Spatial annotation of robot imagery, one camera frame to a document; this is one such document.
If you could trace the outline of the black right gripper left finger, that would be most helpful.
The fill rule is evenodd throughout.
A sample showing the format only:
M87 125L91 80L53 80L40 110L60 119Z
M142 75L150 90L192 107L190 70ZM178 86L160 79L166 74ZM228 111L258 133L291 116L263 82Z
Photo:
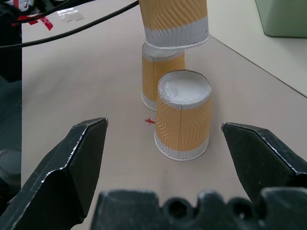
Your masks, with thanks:
M107 118L74 125L10 202L0 228L70 230L83 223L99 178L107 127Z

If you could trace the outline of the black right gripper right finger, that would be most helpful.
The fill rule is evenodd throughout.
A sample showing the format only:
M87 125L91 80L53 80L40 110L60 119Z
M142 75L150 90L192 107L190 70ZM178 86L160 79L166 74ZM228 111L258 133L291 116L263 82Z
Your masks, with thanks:
M307 186L307 162L271 131L223 123L222 132L238 178L252 202L267 187Z

